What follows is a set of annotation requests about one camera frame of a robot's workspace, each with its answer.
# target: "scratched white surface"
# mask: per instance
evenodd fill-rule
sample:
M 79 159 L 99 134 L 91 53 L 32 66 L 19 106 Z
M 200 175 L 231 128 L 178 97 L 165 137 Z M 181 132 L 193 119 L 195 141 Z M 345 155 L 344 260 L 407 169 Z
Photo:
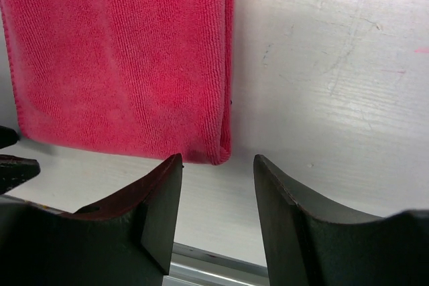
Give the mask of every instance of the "scratched white surface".
M 429 0 L 236 0 L 233 156 L 186 165 L 176 241 L 265 264 L 252 178 L 263 153 L 366 212 L 429 208 Z M 0 124 L 16 127 L 4 43 Z M 24 141 L 42 174 L 12 192 L 73 211 L 158 161 Z

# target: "red microfiber towel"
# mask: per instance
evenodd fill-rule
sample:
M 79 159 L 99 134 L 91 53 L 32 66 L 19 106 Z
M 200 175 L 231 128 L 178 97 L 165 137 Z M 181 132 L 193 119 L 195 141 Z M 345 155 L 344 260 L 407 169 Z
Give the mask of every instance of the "red microfiber towel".
M 233 0 L 0 2 L 26 137 L 228 160 Z

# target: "curved edge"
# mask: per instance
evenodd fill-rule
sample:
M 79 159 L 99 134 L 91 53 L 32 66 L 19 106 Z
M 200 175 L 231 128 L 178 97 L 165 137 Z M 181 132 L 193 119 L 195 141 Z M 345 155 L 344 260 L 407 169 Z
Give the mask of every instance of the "curved edge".
M 261 174 L 276 186 L 286 202 L 293 202 L 315 219 L 338 224 L 360 224 L 380 220 L 380 217 L 339 204 L 301 184 L 264 155 L 256 155 L 253 166 L 254 171 L 261 171 Z
M 0 154 L 0 195 L 24 184 L 40 174 L 35 159 Z
M 15 130 L 0 125 L 0 149 L 14 145 L 18 141 L 19 136 Z
M 182 155 L 179 153 L 170 156 L 147 175 L 114 194 L 86 205 L 73 214 L 64 212 L 61 216 L 77 220 L 106 220 L 122 216 L 148 198 L 177 168 L 180 171 L 182 169 Z

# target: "dark green object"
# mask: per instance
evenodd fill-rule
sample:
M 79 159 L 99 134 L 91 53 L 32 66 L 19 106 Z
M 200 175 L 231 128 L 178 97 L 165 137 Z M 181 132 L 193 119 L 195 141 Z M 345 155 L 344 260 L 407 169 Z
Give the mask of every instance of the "dark green object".
M 75 214 L 0 204 L 2 285 L 160 286 L 170 270 L 182 157 Z
M 429 211 L 378 218 L 325 198 L 257 155 L 271 286 L 414 286 L 429 281 Z

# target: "towel fold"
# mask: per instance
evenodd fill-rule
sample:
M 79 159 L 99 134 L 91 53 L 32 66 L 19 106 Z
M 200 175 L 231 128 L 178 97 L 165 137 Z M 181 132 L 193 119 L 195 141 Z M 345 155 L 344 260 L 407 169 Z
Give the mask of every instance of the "towel fold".
M 220 164 L 231 154 L 233 0 L 0 0 L 22 133 Z

